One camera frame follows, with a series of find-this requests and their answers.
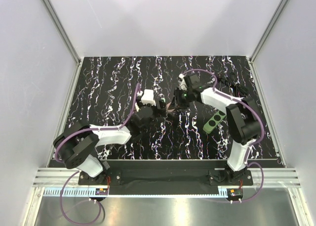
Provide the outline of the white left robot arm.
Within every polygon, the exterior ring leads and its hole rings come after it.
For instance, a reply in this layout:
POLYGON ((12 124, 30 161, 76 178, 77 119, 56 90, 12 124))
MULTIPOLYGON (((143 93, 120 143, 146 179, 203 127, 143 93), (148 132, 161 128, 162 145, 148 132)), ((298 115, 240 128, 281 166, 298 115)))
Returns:
POLYGON ((148 133, 150 126, 166 114, 163 99, 156 99, 154 104, 149 104, 137 98, 135 106, 138 110, 123 127, 101 127, 77 121, 53 141, 55 159, 61 161, 67 169, 78 169, 86 173, 95 184, 102 184, 107 177, 106 167, 92 156, 95 147, 138 142, 148 133))

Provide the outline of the green power strip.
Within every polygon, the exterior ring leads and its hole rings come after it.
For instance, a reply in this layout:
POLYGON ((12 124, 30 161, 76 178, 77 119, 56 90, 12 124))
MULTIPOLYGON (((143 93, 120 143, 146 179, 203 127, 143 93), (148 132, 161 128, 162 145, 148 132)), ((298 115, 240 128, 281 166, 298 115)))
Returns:
POLYGON ((216 127, 225 119, 226 114, 222 111, 217 111, 203 126, 203 131, 210 134, 216 127))

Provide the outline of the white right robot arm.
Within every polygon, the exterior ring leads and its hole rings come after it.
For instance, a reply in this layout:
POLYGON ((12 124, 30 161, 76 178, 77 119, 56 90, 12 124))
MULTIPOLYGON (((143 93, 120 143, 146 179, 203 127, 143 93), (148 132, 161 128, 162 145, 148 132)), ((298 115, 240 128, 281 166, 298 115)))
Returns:
POLYGON ((168 109, 187 109, 194 101, 212 106, 226 115, 233 144, 227 160, 230 169, 224 172, 224 179, 228 184, 236 184, 242 178, 241 170, 246 168, 250 147, 264 137, 264 126, 255 101, 250 97, 234 97, 202 84, 196 74, 180 74, 168 109))

